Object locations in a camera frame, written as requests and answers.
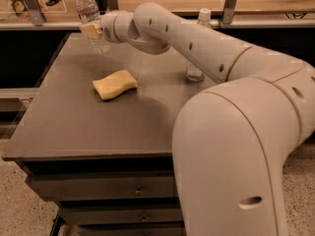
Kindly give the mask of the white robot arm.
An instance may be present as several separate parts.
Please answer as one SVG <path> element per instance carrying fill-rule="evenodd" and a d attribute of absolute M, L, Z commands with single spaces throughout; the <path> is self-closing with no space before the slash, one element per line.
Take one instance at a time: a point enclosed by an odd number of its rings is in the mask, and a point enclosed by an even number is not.
<path fill-rule="evenodd" d="M 174 48 L 215 81 L 182 107 L 173 128 L 187 236 L 287 236 L 283 166 L 315 130 L 311 65 L 156 3 L 110 12 L 80 30 L 150 54 Z"/>

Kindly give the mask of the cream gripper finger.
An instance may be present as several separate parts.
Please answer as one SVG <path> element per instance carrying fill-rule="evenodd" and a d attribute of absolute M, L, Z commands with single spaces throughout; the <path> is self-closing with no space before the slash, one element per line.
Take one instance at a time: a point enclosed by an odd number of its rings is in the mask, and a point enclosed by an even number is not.
<path fill-rule="evenodd" d="M 98 22 L 89 22 L 80 25 L 81 33 L 90 39 L 100 39 L 102 36 L 101 27 Z"/>

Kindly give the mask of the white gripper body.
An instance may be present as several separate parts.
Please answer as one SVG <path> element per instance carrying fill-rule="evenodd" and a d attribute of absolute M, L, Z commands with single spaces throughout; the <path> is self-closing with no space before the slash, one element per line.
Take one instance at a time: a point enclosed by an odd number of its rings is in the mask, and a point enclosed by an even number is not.
<path fill-rule="evenodd" d="M 100 28 L 107 41 L 116 43 L 123 41 L 121 36 L 121 31 L 124 27 L 121 23 L 123 15 L 122 11 L 112 11 L 101 16 L 99 21 Z"/>

